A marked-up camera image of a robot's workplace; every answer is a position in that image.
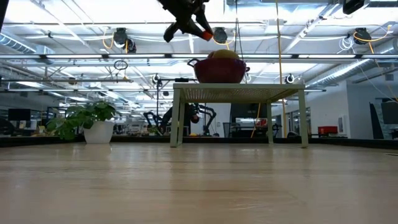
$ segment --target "white table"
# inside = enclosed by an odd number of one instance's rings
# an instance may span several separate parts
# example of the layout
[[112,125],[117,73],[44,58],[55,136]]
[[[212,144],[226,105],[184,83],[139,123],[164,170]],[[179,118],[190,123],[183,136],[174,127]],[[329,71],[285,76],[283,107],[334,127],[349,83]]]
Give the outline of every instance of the white table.
[[[182,144],[185,103],[265,103],[267,105],[268,130],[272,130],[271,103],[298,93],[300,110],[300,135],[302,147],[308,147],[307,118],[305,112],[305,85],[280,84],[226,84],[226,83],[174,83],[174,101],[170,146]],[[272,131],[268,131],[269,143],[274,142]]]

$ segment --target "yellow fruit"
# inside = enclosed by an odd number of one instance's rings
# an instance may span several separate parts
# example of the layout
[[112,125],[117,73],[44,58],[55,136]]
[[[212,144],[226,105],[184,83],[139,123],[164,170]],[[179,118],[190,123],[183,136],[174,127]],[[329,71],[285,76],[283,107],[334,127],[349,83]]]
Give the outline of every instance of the yellow fruit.
[[239,55],[232,50],[217,50],[215,52],[212,52],[209,54],[209,57],[212,58],[234,58],[234,59],[239,59]]

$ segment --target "white pot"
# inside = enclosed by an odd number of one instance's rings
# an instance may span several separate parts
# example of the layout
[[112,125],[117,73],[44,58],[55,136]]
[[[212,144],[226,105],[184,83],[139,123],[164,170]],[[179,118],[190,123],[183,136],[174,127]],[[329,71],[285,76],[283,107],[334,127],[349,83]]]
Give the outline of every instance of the white pot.
[[113,122],[96,121],[90,129],[85,130],[85,139],[88,144],[107,144],[113,134]]

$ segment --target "red bowl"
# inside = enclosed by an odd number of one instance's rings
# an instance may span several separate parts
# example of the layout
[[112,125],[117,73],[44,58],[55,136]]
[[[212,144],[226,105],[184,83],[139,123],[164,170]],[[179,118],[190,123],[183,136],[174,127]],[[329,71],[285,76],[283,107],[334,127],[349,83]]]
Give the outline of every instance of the red bowl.
[[246,72],[246,63],[233,58],[208,58],[202,61],[194,58],[188,62],[193,67],[200,83],[241,83]]

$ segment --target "wooden floor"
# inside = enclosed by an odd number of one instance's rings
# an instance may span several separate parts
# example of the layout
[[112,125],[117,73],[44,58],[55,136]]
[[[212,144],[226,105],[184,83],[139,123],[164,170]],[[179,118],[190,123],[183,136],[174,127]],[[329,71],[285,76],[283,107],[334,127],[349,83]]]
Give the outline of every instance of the wooden floor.
[[1,223],[397,223],[398,156],[343,146],[0,149]]

